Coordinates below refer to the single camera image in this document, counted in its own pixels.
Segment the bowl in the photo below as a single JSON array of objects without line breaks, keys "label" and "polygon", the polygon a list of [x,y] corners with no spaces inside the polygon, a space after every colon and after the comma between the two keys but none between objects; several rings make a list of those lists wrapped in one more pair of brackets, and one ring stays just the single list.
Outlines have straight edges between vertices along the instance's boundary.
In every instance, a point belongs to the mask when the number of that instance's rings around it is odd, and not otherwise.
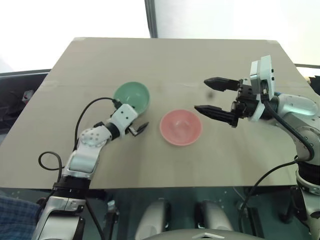
[{"label": "bowl", "polygon": [[160,121],[160,132],[165,140],[176,146],[193,144],[202,133],[197,115],[185,109],[168,112]]},{"label": "bowl", "polygon": [[141,115],[144,113],[150,101],[147,87],[140,82],[131,81],[121,85],[114,93],[113,98],[122,104],[129,104]]}]

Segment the black cable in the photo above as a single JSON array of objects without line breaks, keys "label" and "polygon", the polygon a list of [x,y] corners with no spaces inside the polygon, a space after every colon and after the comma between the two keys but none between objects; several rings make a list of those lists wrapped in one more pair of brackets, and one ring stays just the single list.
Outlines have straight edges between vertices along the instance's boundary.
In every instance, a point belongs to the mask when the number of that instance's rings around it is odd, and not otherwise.
[{"label": "black cable", "polygon": [[[262,82],[262,83],[263,83],[262,85],[264,85],[263,87],[265,89],[267,89],[266,83],[265,82]],[[268,113],[274,119],[276,119],[285,129],[287,129],[292,135],[294,135],[300,142],[302,142],[303,145],[306,147],[306,149],[309,151],[309,158],[307,160],[298,159],[297,161],[306,162],[306,161],[312,160],[315,156],[315,151],[314,151],[313,147],[310,145],[310,143],[299,132],[297,132],[292,126],[290,126],[285,120],[283,120],[282,117],[280,117],[275,110],[273,110],[273,108],[270,105],[270,102],[268,100],[263,100],[262,103],[264,104],[265,109],[268,111]]]},{"label": "black cable", "polygon": [[54,194],[54,191],[52,190],[50,192],[50,194],[45,198],[45,200],[41,203],[41,205],[39,206],[38,210],[36,211],[35,213],[35,221],[36,223],[39,221],[39,216],[40,216],[40,213],[41,213],[41,210],[45,208],[49,198]]},{"label": "black cable", "polygon": [[117,214],[115,212],[111,213],[111,222],[109,224],[110,227],[109,227],[108,240],[112,240],[112,235],[114,232],[114,226],[115,226],[115,222],[116,222],[116,216],[117,216]]},{"label": "black cable", "polygon": [[75,130],[74,130],[74,148],[73,149],[76,149],[77,147],[77,139],[78,139],[78,128],[79,128],[79,124],[81,122],[81,119],[82,117],[84,116],[85,112],[87,111],[87,109],[92,105],[94,104],[95,102],[97,101],[100,101],[100,100],[111,100],[113,103],[116,102],[115,99],[111,98],[111,97],[99,97],[93,101],[91,101],[82,111],[82,113],[80,114],[79,116],[79,119],[78,121],[76,122],[76,125],[75,125]]},{"label": "black cable", "polygon": [[[46,167],[45,165],[42,164],[42,156],[45,154],[52,154],[56,157],[56,159],[58,160],[58,168],[49,168]],[[62,169],[64,168],[64,166],[62,166],[62,161],[61,161],[61,157],[59,156],[59,154],[55,153],[54,151],[44,151],[43,153],[41,153],[38,157],[38,163],[40,165],[40,167],[42,167],[45,170],[49,170],[49,171],[56,171],[59,170],[58,172],[58,177],[57,177],[57,182],[59,182],[60,178],[61,178],[61,174],[62,174]]]},{"label": "black cable", "polygon": [[245,207],[249,201],[249,198],[252,196],[252,194],[255,192],[255,190],[257,189],[257,186],[259,185],[259,183],[261,183],[261,181],[263,179],[265,179],[269,174],[273,173],[274,171],[280,169],[280,168],[283,168],[283,167],[286,167],[286,166],[290,166],[290,165],[293,165],[293,164],[296,164],[297,161],[297,156],[295,156],[294,158],[295,160],[294,161],[291,161],[291,162],[288,162],[288,163],[284,163],[284,164],[281,164],[279,166],[276,166],[274,168],[272,168],[270,171],[268,171],[266,174],[264,174],[256,183],[255,185],[251,188],[250,192],[248,193],[248,195],[246,196],[242,206],[241,206],[241,209],[240,209],[240,212],[239,212],[239,216],[238,216],[238,225],[239,225],[239,230],[241,233],[244,232],[243,230],[243,227],[242,227],[242,216],[244,214],[244,210],[245,210]]},{"label": "black cable", "polygon": [[[52,154],[56,157],[56,159],[58,160],[58,168],[49,168],[49,167],[46,167],[45,165],[43,165],[42,163],[42,157],[43,155],[45,154]],[[61,174],[62,174],[62,169],[64,168],[64,166],[62,166],[62,161],[61,161],[61,157],[59,156],[59,154],[57,154],[56,152],[54,151],[44,151],[43,153],[41,153],[38,157],[38,163],[40,165],[40,167],[42,167],[43,169],[45,170],[49,170],[49,171],[56,171],[56,170],[59,170],[58,172],[58,177],[57,177],[57,182],[59,182],[59,180],[61,179]],[[38,210],[36,211],[35,213],[35,220],[36,222],[39,221],[39,215],[41,213],[41,210],[44,209],[44,207],[46,206],[50,196],[52,196],[52,194],[54,194],[54,191],[52,190],[51,193],[45,198],[45,200],[41,203],[40,207],[38,208]]]},{"label": "black cable", "polygon": [[87,198],[85,199],[85,205],[86,205],[86,207],[87,207],[88,210],[89,210],[89,213],[90,213],[90,215],[91,215],[91,217],[92,217],[92,219],[93,219],[93,221],[94,221],[94,224],[95,224],[95,226],[96,226],[96,229],[97,229],[98,232],[99,232],[100,238],[101,238],[102,240],[105,240],[104,232],[102,231],[102,229],[101,229],[101,227],[100,227],[100,225],[99,225],[99,222],[98,222],[98,220],[97,220],[97,218],[96,218],[96,216],[95,216],[95,213],[94,213],[94,211],[92,210],[92,208],[91,208],[91,206],[90,206],[90,203],[89,203],[89,201],[88,201]]}]

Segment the pink bowl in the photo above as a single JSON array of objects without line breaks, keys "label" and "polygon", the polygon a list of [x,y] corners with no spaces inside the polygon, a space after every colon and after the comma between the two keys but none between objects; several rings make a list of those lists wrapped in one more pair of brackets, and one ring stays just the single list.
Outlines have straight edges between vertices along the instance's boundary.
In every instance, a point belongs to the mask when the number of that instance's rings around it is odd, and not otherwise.
[{"label": "pink bowl", "polygon": [[176,109],[163,116],[160,132],[169,143],[186,146],[198,139],[202,132],[202,123],[193,112]]}]

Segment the table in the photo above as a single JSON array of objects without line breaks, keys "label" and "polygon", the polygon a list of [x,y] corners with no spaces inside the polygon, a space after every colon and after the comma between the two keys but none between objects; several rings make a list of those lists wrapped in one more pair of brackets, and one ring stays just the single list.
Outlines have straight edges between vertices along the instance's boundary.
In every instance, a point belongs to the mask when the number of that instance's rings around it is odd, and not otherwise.
[{"label": "table", "polygon": [[[100,155],[92,189],[252,186],[271,168],[292,161],[291,138],[265,122],[239,120],[237,128],[198,114],[203,132],[190,146],[167,143],[161,117],[173,109],[210,104],[229,110],[236,92],[214,92],[203,80],[248,78],[251,62],[271,55],[276,90],[319,100],[276,41],[223,39],[75,38],[25,107],[0,146],[0,186],[49,189],[57,172],[38,166],[38,156],[55,151],[67,162],[76,121],[91,100],[111,97],[130,81],[145,84],[150,105],[136,122],[146,131],[108,144]],[[108,101],[95,103],[80,131],[106,120]],[[57,166],[54,156],[44,164]],[[261,185],[294,185],[296,166],[279,169]]]}]

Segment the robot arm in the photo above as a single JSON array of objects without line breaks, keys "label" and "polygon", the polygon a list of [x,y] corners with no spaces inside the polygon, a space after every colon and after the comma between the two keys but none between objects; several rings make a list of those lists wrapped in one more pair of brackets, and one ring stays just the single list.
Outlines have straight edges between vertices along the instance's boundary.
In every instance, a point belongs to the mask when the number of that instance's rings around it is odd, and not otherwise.
[{"label": "robot arm", "polygon": [[[237,127],[239,118],[256,122],[269,120],[288,133],[296,147],[298,187],[294,190],[295,215],[311,232],[312,239],[320,239],[320,107],[311,99],[275,94],[275,77],[271,57],[264,56],[251,64],[250,82],[222,77],[204,81],[210,88],[224,92],[237,91],[231,111],[216,106],[199,105],[194,108],[201,114]],[[286,126],[279,124],[285,121]]]},{"label": "robot arm", "polygon": [[78,240],[82,239],[85,220],[80,217],[86,204],[90,181],[99,162],[101,149],[112,140],[127,132],[134,136],[142,133],[148,123],[137,131],[131,127],[138,117],[129,105],[122,104],[106,124],[84,130],[77,148],[70,155],[61,178],[53,185],[32,240]]}]

